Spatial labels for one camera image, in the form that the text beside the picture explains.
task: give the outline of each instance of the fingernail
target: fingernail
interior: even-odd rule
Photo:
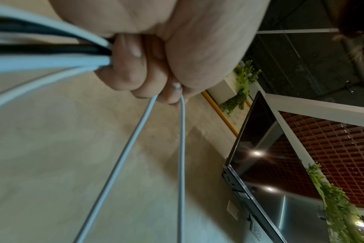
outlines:
[[[134,57],[142,57],[142,36],[138,34],[126,34],[125,42],[127,49]]]
[[[151,37],[151,49],[153,56],[156,59],[160,61],[164,61],[166,59],[164,41],[161,38],[156,36]]]
[[[180,89],[182,88],[182,85],[180,83],[173,83],[174,88]]]

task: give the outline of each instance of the green plant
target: green plant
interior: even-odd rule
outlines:
[[[244,66],[238,65],[235,67],[234,72],[237,74],[237,89],[238,93],[233,98],[221,104],[221,108],[226,111],[228,115],[238,107],[240,110],[244,109],[247,96],[250,93],[249,84],[258,82],[258,75],[262,72],[258,70],[255,72],[254,67],[251,65],[252,61],[249,60]]]
[[[318,163],[310,165],[307,172],[325,204],[327,224],[333,233],[331,235],[334,235],[330,237],[330,242],[364,243],[364,236],[355,225],[361,216],[342,189],[325,180]]]

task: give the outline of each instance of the dark ceiling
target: dark ceiling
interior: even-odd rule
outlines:
[[[272,0],[260,30],[334,28],[323,3]],[[268,93],[364,107],[364,86],[337,35],[258,34],[244,59],[262,69]]]

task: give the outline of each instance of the ceiling light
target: ceiling light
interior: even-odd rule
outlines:
[[[361,227],[361,228],[364,228],[364,222],[362,220],[357,220],[355,221],[355,225]]]

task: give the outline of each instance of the hand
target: hand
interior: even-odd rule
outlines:
[[[138,98],[174,104],[223,80],[252,42],[269,0],[50,0],[64,20],[115,37],[96,73]]]

